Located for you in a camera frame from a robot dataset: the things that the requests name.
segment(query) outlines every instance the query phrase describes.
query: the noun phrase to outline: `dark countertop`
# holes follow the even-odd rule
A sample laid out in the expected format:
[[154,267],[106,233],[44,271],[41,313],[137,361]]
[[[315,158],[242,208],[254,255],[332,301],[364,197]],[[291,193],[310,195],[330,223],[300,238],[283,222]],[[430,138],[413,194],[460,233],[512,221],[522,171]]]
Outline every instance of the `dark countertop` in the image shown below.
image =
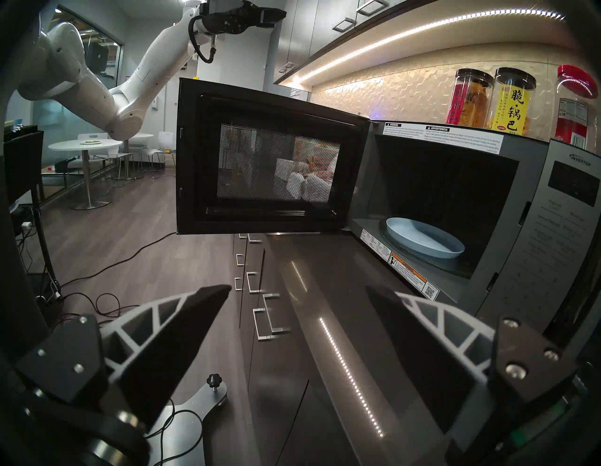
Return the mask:
[[365,287],[413,292],[350,233],[267,238],[309,349],[361,464],[444,464],[448,440],[403,370]]

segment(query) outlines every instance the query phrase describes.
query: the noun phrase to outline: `plate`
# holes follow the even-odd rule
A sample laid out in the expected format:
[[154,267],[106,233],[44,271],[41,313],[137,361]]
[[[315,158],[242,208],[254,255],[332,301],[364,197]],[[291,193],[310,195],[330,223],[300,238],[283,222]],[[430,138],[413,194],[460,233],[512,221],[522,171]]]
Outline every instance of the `plate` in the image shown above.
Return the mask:
[[406,248],[441,259],[451,259],[465,251],[461,241],[439,228],[409,218],[386,220],[390,236]]

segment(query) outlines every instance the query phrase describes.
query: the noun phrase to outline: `plastic jar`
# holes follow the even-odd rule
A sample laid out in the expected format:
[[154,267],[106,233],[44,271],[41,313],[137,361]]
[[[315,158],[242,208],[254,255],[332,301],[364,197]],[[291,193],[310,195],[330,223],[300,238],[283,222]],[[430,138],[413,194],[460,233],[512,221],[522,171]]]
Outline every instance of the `plastic jar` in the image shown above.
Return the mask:
[[526,136],[536,79],[517,68],[497,68],[486,129]]
[[473,68],[457,70],[447,124],[484,127],[494,82],[492,76],[480,70]]
[[573,65],[557,68],[551,137],[595,152],[597,143],[597,84]]

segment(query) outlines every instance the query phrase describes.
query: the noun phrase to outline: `white round table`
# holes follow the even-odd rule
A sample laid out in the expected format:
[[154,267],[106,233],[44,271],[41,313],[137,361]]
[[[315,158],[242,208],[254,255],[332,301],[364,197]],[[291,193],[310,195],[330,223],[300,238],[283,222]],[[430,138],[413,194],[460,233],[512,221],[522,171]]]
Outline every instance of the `white round table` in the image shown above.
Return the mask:
[[120,181],[134,181],[137,180],[139,178],[144,178],[144,172],[138,172],[138,173],[134,173],[133,177],[129,176],[129,156],[131,155],[131,153],[129,152],[129,144],[143,144],[145,140],[147,140],[148,138],[151,138],[152,136],[154,136],[153,134],[149,134],[149,133],[137,133],[134,136],[132,136],[129,139],[126,139],[125,141],[123,141],[123,147],[124,147],[124,151],[127,154],[124,157],[124,161],[125,161],[125,178],[119,177],[117,176],[116,178],[113,177],[114,180],[120,180]]
[[81,152],[82,162],[84,164],[84,184],[86,201],[82,204],[73,206],[76,210],[90,210],[97,209],[98,207],[106,206],[112,202],[111,198],[102,197],[94,199],[90,190],[90,154],[89,149],[108,149],[109,147],[120,146],[122,141],[115,141],[113,139],[99,139],[98,144],[83,144],[84,141],[63,141],[61,143],[55,143],[48,146],[48,149],[62,152]]

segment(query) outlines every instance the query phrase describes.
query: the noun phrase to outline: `microwave control panel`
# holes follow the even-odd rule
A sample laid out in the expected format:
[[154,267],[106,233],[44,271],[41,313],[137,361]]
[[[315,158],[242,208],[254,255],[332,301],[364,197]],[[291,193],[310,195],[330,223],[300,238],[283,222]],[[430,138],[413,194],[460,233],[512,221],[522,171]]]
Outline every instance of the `microwave control panel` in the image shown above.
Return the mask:
[[543,332],[568,291],[591,244],[601,212],[601,158],[551,141],[532,205],[477,317],[522,318]]

